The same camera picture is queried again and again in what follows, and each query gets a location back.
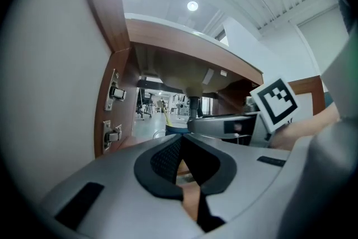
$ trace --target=person's arm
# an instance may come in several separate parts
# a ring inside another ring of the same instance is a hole
[[[333,124],[340,118],[335,103],[330,104],[325,110],[313,116],[311,119],[291,123],[277,130],[272,143],[272,148],[292,150],[295,142],[300,137],[315,135],[324,127]]]

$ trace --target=white card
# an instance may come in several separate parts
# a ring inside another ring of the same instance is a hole
[[[250,94],[271,133],[291,120],[300,108],[294,91],[281,78],[257,87]]]

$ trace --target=ceiling light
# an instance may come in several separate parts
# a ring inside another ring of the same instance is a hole
[[[190,11],[195,11],[199,7],[195,1],[190,1],[187,6]]]

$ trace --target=white wall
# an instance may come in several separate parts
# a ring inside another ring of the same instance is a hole
[[[260,41],[232,18],[224,22],[224,28],[228,50],[260,69],[264,81],[277,76],[294,81],[319,74],[309,47],[297,27],[291,23],[281,26]]]
[[[299,26],[323,73],[342,50],[348,33],[338,7]]]
[[[15,0],[1,32],[1,150],[37,203],[94,159],[110,51],[86,0]]]

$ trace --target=metal bracket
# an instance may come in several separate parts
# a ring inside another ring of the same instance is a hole
[[[111,147],[112,142],[117,142],[122,138],[122,125],[117,126],[115,129],[111,129],[111,121],[106,120],[103,122],[103,151],[108,150]]]
[[[107,92],[107,99],[105,103],[105,111],[111,111],[114,100],[124,101],[127,94],[126,91],[119,89],[119,73],[113,69],[111,83]]]

